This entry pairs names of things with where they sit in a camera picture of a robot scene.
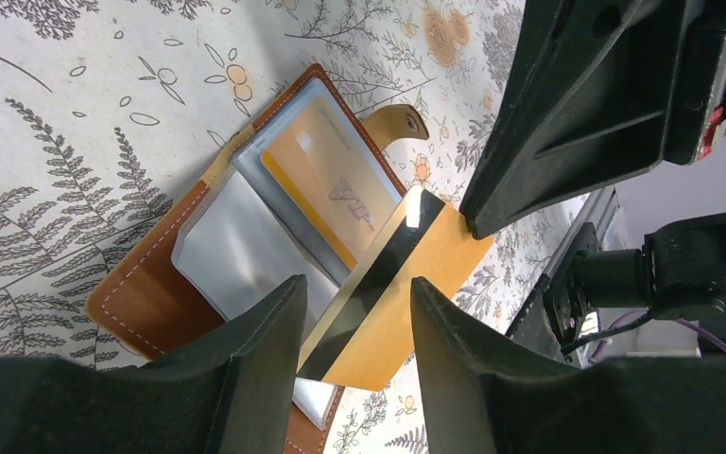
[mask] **black cable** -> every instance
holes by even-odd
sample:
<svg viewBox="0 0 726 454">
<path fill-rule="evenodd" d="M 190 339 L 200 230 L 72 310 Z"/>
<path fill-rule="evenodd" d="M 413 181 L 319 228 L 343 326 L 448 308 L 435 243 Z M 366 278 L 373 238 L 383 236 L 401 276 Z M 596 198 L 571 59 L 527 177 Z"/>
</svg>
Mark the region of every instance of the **black cable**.
<svg viewBox="0 0 726 454">
<path fill-rule="evenodd" d="M 642 315 L 641 317 L 636 319 L 634 322 L 630 322 L 628 324 L 623 324 L 622 326 L 617 326 L 614 329 L 608 329 L 605 331 L 600 331 L 598 333 L 590 334 L 588 336 L 583 336 L 582 338 L 579 338 L 573 342 L 569 342 L 566 345 L 562 345 L 561 353 L 563 353 L 564 356 L 569 355 L 570 353 L 579 349 L 583 345 L 586 345 L 593 341 L 599 341 L 600 339 L 605 339 L 605 338 L 609 338 L 611 336 L 616 336 L 617 334 L 627 333 L 628 331 L 632 331 L 645 323 L 651 322 L 652 319 L 654 319 L 654 318 L 655 318 L 655 313 L 651 310 L 648 310 L 646 314 Z"/>
</svg>

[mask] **white tablecloth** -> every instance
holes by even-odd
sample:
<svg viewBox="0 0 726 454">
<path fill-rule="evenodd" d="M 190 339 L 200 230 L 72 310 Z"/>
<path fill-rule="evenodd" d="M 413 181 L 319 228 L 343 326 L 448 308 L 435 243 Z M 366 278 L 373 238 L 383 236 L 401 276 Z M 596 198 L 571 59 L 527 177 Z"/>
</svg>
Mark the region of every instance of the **white tablecloth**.
<svg viewBox="0 0 726 454">
<path fill-rule="evenodd" d="M 429 143 L 387 150 L 406 185 L 459 202 L 522 20 L 508 0 L 0 0 L 0 355 L 98 370 L 143 360 L 88 292 L 224 142 L 311 61 L 361 116 L 413 104 Z M 455 301 L 504 330 L 581 208 L 500 232 Z M 347 390 L 325 452 L 426 452 L 413 358 Z"/>
</svg>

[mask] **black magnetic stripe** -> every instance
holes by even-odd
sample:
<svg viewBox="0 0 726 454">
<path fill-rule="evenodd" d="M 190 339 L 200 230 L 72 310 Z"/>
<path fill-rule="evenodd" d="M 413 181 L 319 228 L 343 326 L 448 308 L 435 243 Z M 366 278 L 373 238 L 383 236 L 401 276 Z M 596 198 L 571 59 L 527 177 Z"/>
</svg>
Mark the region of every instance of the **black magnetic stripe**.
<svg viewBox="0 0 726 454">
<path fill-rule="evenodd" d="M 324 378 L 444 206 L 441 199 L 429 192 L 422 193 L 419 204 L 421 213 L 419 226 L 408 227 L 406 213 L 406 217 L 402 219 L 383 251 L 374 259 L 372 267 L 363 276 L 316 348 L 307 357 L 298 376 L 311 380 Z"/>
</svg>

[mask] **logo on card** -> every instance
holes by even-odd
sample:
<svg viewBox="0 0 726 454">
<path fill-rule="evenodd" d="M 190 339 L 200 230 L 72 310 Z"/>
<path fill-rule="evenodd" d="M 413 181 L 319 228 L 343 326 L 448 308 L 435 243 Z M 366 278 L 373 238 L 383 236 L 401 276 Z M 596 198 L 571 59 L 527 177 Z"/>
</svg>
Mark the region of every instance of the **logo on card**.
<svg viewBox="0 0 726 454">
<path fill-rule="evenodd" d="M 345 178 L 340 178 L 340 183 L 330 192 L 329 197 L 331 201 L 348 201 L 349 203 L 346 207 L 352 212 L 352 216 L 358 221 L 365 221 L 369 224 L 369 228 L 374 230 L 374 226 L 372 225 L 374 223 L 374 217 L 372 213 L 366 208 L 366 205 L 363 204 L 363 201 L 357 194 L 355 194 L 352 186 Z"/>
</svg>

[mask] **brown leather wallet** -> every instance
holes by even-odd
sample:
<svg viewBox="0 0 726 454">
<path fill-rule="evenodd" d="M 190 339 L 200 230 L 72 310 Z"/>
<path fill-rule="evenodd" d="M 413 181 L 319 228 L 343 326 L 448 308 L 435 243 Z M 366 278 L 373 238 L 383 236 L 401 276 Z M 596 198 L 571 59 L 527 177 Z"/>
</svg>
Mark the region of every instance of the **brown leather wallet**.
<svg viewBox="0 0 726 454">
<path fill-rule="evenodd" d="M 391 170 L 381 149 L 397 139 L 426 140 L 429 133 L 421 116 L 411 106 L 391 105 L 375 111 L 361 123 L 321 66 L 313 64 L 221 150 L 193 188 L 95 288 L 87 302 L 87 311 L 93 320 L 148 358 L 159 357 L 183 346 L 224 323 L 171 264 L 177 234 L 182 224 L 220 180 L 218 177 L 230 168 L 234 152 L 313 79 L 321 80 L 328 87 L 391 182 L 401 194 L 405 193 L 405 188 Z M 322 452 L 342 393 L 343 389 L 338 388 L 325 430 L 319 430 L 296 406 L 292 406 L 285 440 L 286 453 Z"/>
</svg>

